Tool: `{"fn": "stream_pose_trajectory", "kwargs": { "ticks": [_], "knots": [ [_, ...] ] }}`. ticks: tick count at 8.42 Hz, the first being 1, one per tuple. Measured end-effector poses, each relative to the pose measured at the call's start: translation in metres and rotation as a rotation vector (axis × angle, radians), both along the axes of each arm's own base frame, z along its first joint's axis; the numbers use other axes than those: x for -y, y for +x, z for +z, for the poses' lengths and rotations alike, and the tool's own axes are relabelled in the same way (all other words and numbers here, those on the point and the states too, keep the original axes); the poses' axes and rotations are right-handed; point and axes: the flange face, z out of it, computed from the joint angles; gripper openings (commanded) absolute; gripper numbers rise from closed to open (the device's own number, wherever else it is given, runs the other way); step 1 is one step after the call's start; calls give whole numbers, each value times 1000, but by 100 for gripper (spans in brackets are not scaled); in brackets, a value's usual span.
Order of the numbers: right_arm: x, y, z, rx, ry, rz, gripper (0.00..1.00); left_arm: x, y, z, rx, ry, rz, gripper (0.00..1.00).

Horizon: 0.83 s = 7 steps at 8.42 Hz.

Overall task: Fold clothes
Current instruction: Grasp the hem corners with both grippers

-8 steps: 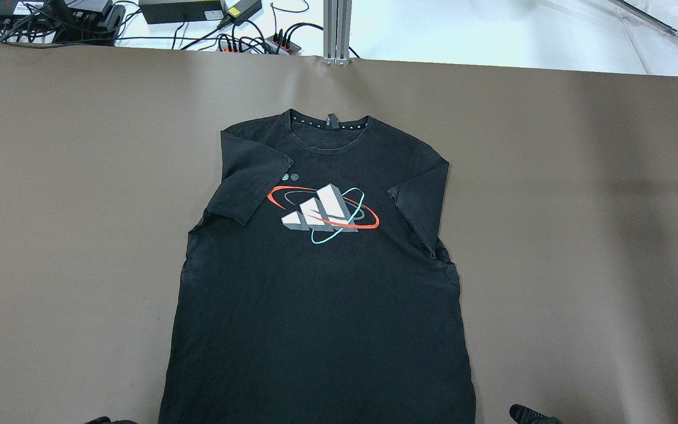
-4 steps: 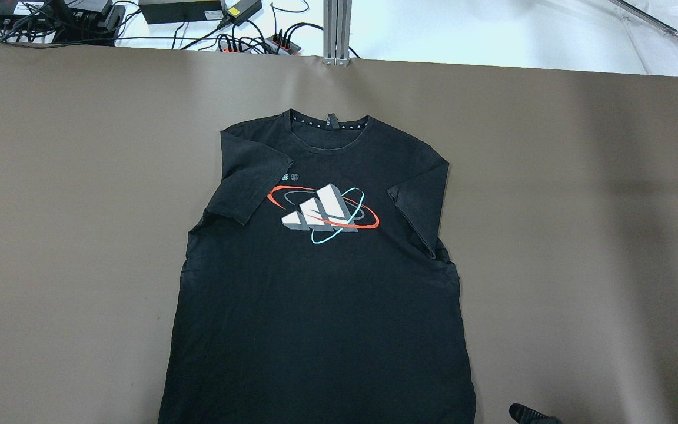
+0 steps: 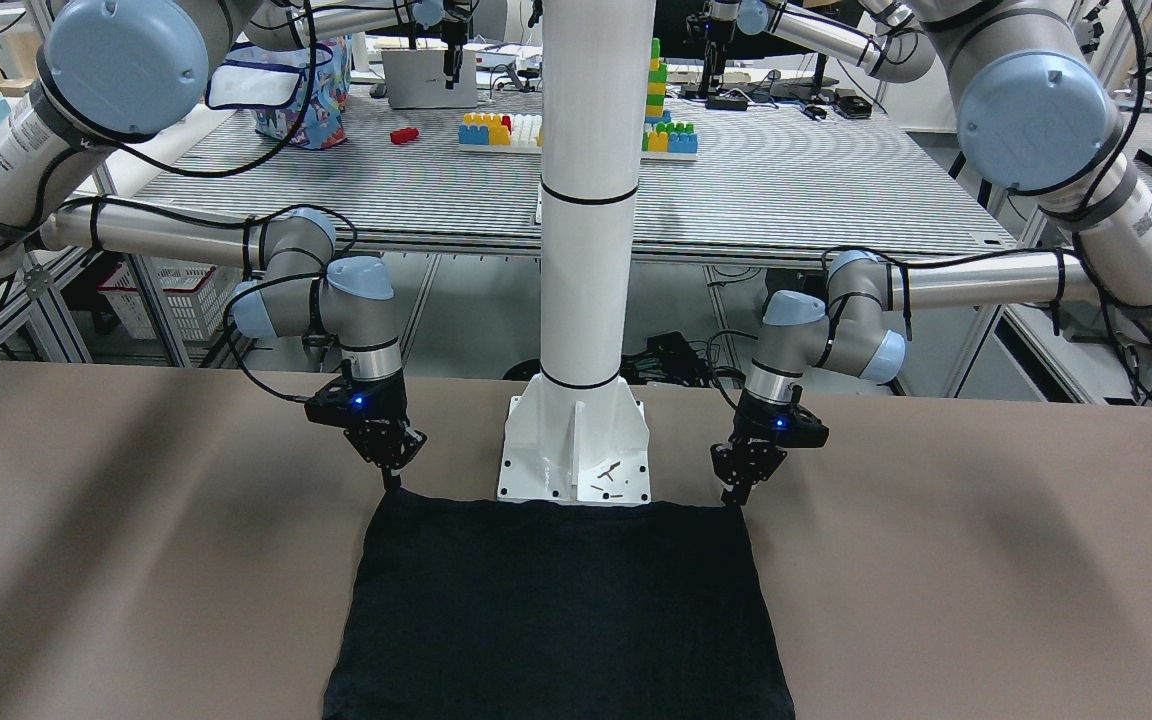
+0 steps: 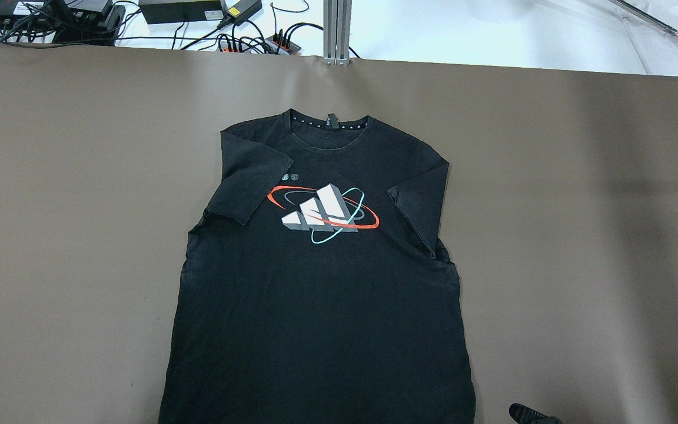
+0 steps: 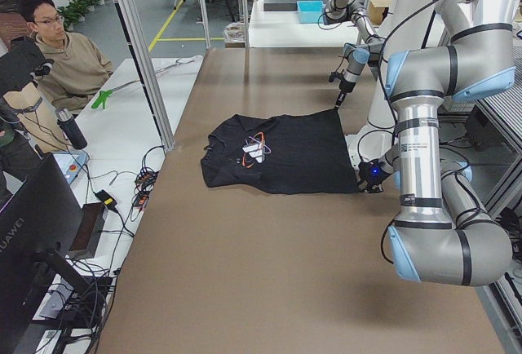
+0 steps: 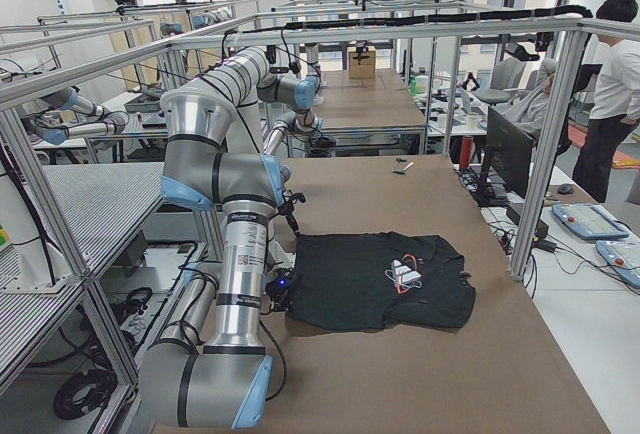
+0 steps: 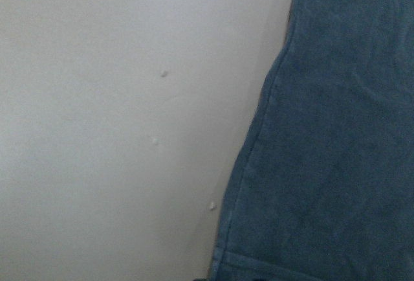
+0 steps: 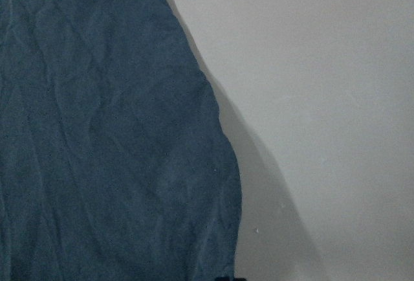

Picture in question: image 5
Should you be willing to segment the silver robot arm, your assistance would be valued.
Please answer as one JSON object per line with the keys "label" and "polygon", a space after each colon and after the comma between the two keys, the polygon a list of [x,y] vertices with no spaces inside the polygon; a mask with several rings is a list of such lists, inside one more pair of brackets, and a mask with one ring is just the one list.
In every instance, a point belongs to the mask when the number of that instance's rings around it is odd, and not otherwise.
{"label": "silver robot arm", "polygon": [[351,21],[361,35],[362,43],[345,44],[343,58],[347,67],[343,71],[334,70],[329,81],[339,80],[339,93],[335,108],[339,108],[346,96],[353,92],[365,66],[369,66],[372,74],[378,76],[378,62],[383,48],[384,38],[379,36],[368,16],[362,0],[329,0],[325,7],[324,22],[340,23]]}
{"label": "silver robot arm", "polygon": [[440,157],[438,109],[448,96],[479,100],[515,81],[512,22],[518,0],[396,0],[407,6],[389,33],[426,8],[440,15],[444,46],[387,54],[384,91],[395,111],[400,210],[387,229],[391,261],[408,281],[483,286],[508,269],[511,242],[484,211],[465,166]]}

